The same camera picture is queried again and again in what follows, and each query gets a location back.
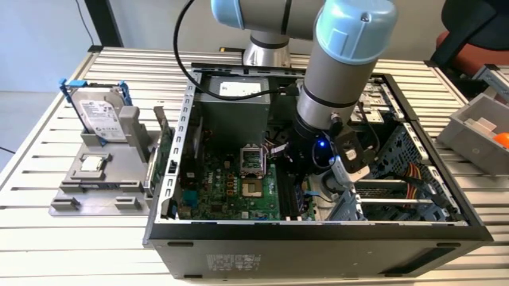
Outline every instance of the motherboard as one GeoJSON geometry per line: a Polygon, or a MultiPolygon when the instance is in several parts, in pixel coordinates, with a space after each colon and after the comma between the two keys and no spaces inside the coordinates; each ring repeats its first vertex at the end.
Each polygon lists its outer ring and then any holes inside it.
{"type": "MultiPolygon", "coordinates": [[[[281,220],[277,165],[265,158],[255,146],[206,152],[200,178],[183,191],[180,219],[281,220]]],[[[314,220],[313,199],[306,200],[302,219],[314,220]]]]}

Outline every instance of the white wall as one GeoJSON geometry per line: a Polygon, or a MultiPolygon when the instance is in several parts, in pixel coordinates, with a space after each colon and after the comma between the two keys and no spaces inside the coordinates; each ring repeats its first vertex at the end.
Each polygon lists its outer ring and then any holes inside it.
{"type": "MultiPolygon", "coordinates": [[[[186,0],[110,0],[126,46],[172,49],[172,33],[186,0]]],[[[400,20],[385,58],[428,60],[434,42],[445,30],[441,8],[445,0],[394,0],[400,20]]],[[[245,48],[249,32],[220,25],[211,13],[210,0],[196,0],[180,28],[179,47],[186,51],[218,51],[220,46],[245,48]]],[[[290,51],[309,54],[311,43],[291,40],[290,51]]]]}
{"type": "MultiPolygon", "coordinates": [[[[174,22],[186,0],[110,0],[126,47],[172,49],[174,22]]],[[[394,0],[400,20],[385,58],[429,59],[445,0],[394,0]]],[[[83,0],[86,23],[99,39],[83,0]]],[[[0,0],[0,91],[56,91],[90,47],[74,0],[0,0]]],[[[220,25],[210,0],[196,0],[180,29],[183,51],[245,48],[249,32],[220,25]]],[[[311,43],[294,40],[290,51],[309,54],[311,43]]]]}
{"type": "MultiPolygon", "coordinates": [[[[83,0],[86,23],[100,43],[83,0]]],[[[91,41],[75,0],[0,0],[0,91],[58,91],[91,41]]]]}

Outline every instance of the open computer tower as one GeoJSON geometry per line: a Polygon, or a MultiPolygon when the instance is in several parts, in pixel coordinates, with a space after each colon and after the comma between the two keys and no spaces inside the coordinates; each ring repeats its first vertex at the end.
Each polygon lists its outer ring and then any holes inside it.
{"type": "MultiPolygon", "coordinates": [[[[289,86],[306,72],[192,68],[224,95],[289,86]]],[[[354,189],[330,193],[330,173],[295,188],[271,156],[297,100],[222,101],[187,86],[144,236],[175,278],[418,276],[492,241],[389,74],[371,75],[361,97],[381,149],[354,189]]],[[[349,125],[362,137],[359,109],[349,125]]]]}

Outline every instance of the red chair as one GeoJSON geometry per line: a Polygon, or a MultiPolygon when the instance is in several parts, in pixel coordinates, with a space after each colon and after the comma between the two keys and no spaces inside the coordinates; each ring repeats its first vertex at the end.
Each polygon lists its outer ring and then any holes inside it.
{"type": "MultiPolygon", "coordinates": [[[[448,31],[440,34],[437,47],[448,35],[448,31]]],[[[509,51],[484,49],[468,43],[452,61],[452,67],[468,76],[474,76],[485,64],[509,65],[509,51]]]]}
{"type": "Polygon", "coordinates": [[[432,61],[460,91],[476,96],[486,85],[469,80],[485,64],[509,64],[509,1],[446,0],[432,61]]]}

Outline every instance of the orange object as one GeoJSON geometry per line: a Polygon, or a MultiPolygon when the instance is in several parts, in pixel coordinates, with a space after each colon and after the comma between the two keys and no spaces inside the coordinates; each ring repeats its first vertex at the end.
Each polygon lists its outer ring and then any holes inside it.
{"type": "Polygon", "coordinates": [[[493,137],[493,140],[496,140],[496,142],[501,143],[504,147],[509,148],[509,133],[497,134],[493,137]]]}

